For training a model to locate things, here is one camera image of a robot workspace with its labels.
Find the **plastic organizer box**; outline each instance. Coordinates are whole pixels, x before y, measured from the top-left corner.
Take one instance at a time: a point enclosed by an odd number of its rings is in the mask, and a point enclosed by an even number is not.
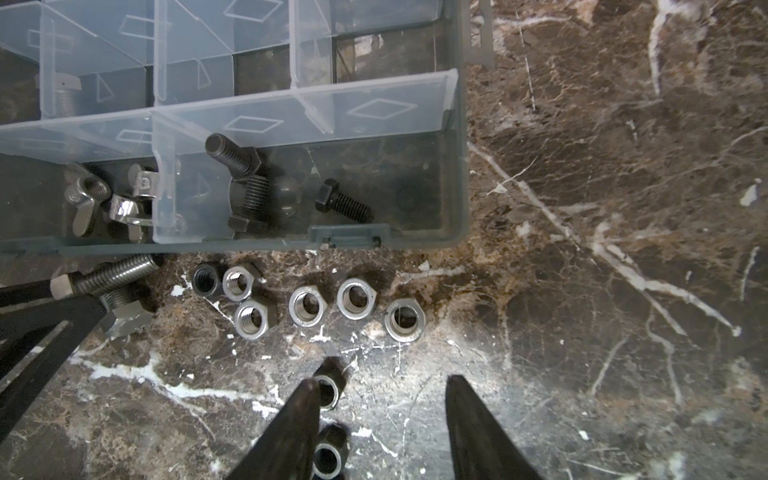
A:
[[[8,72],[0,77],[0,165],[12,162],[23,177],[51,183],[48,199],[31,199],[18,185],[5,189],[0,214],[18,215],[30,203],[52,211],[50,221],[14,224],[0,250],[459,241],[468,209],[457,11],[457,0],[46,0],[0,7],[0,65]],[[258,81],[263,85],[249,91],[246,84]],[[284,196],[261,237],[232,240],[227,219],[242,199],[228,170],[204,153],[213,132],[259,148],[276,172]],[[108,228],[71,235],[73,213],[56,168],[90,164],[117,191],[115,172],[131,159],[151,158],[160,173],[154,243],[131,244]],[[376,223],[315,211],[313,198],[327,177],[369,204]]]

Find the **hex nut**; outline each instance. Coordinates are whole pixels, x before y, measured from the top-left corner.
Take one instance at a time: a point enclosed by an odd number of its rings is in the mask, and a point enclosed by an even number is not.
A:
[[[234,320],[238,335],[246,340],[258,340],[277,326],[277,306],[264,298],[245,300],[237,306]]]
[[[338,424],[325,427],[317,438],[312,470],[317,478],[331,480],[341,475],[349,454],[346,429]]]
[[[334,409],[346,386],[341,360],[333,356],[326,358],[312,377],[320,385],[320,411]]]
[[[224,295],[222,280],[227,268],[218,262],[202,262],[192,273],[192,290],[198,296],[214,300]]]
[[[398,299],[386,307],[384,327],[398,342],[414,342],[426,328],[426,315],[416,299]]]
[[[241,263],[224,272],[221,281],[224,295],[233,302],[242,302],[249,299],[256,289],[256,281],[261,278],[261,273],[252,263]]]
[[[353,302],[350,294],[355,288],[362,290],[366,298],[365,305],[359,306]],[[339,287],[339,292],[336,294],[336,305],[346,318],[362,320],[373,311],[373,308],[376,306],[377,295],[378,293],[365,280],[350,278]]]
[[[304,306],[304,300],[314,297],[317,301],[317,312],[311,313]],[[298,326],[315,326],[322,322],[328,313],[328,302],[320,293],[317,285],[300,286],[291,293],[288,300],[288,313],[293,322]]]
[[[101,320],[102,328],[109,326],[105,333],[115,339],[136,333],[154,318],[154,311],[143,300],[110,310]]]
[[[231,214],[227,226],[233,231],[238,233],[248,233],[250,235],[258,235],[263,233],[269,228],[269,224],[262,220],[254,220],[253,218],[243,217],[238,214]]]

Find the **threaded hole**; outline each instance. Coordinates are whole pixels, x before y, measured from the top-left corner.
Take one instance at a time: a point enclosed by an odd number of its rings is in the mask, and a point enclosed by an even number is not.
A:
[[[333,384],[326,379],[317,379],[320,384],[320,408],[327,409],[333,406],[333,400],[336,399],[336,389]]]
[[[339,460],[331,449],[319,448],[315,452],[315,468],[323,475],[331,475],[339,467]]]
[[[211,293],[216,288],[216,276],[210,268],[204,267],[194,273],[192,283],[199,292]]]
[[[309,322],[317,317],[320,312],[320,301],[312,293],[302,293],[296,298],[296,314],[297,316]]]
[[[409,306],[401,306],[392,312],[390,317],[392,328],[400,335],[410,335],[416,330],[418,317],[416,311]]]
[[[248,289],[248,279],[242,273],[233,273],[227,277],[227,288],[235,295],[240,295]]]
[[[88,192],[89,195],[96,198],[106,197],[109,193],[107,186],[97,178],[89,177],[83,180],[83,188]]]
[[[352,285],[344,292],[344,306],[353,313],[362,312],[368,306],[368,295],[361,286]]]
[[[237,319],[240,321],[242,330],[248,335],[256,334],[261,330],[261,312],[252,306],[242,309]]]

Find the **dark brown marble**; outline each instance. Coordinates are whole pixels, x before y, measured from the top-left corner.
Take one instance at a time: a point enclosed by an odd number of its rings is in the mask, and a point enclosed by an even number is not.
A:
[[[498,0],[496,68],[467,73],[466,241],[227,254],[255,260],[279,300],[284,320],[258,343],[185,288],[209,257],[175,257],[151,280],[154,323],[82,346],[0,445],[0,478],[221,478],[329,355],[349,364],[345,398],[323,415],[358,433],[347,478],[452,478],[450,373],[545,478],[763,478],[766,13]],[[407,275],[425,261],[432,276]],[[4,264],[6,283],[58,266]],[[373,321],[287,319],[295,285],[355,273],[375,274]],[[428,328],[398,347],[378,318],[405,295]]]

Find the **stainless steel hex nut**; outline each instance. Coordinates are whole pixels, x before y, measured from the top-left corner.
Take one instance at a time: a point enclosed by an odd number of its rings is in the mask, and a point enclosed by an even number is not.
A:
[[[362,320],[373,311],[377,295],[365,280],[350,278],[339,287],[336,305],[346,318]]]
[[[261,273],[252,263],[241,263],[224,272],[221,281],[224,295],[233,302],[242,302],[249,299],[256,289],[257,279]]]
[[[395,300],[386,307],[384,327],[398,342],[414,342],[426,328],[426,315],[415,298]]]
[[[143,300],[135,300],[110,310],[101,325],[102,329],[106,329],[105,333],[114,339],[136,333],[153,318],[154,311]]]
[[[317,302],[316,311],[307,306],[307,303],[313,304],[312,299]],[[298,326],[315,326],[322,322],[328,313],[328,302],[323,298],[317,285],[300,286],[291,293],[288,300],[288,313]]]
[[[277,326],[277,306],[264,298],[242,302],[234,314],[235,330],[246,340],[258,340]]]

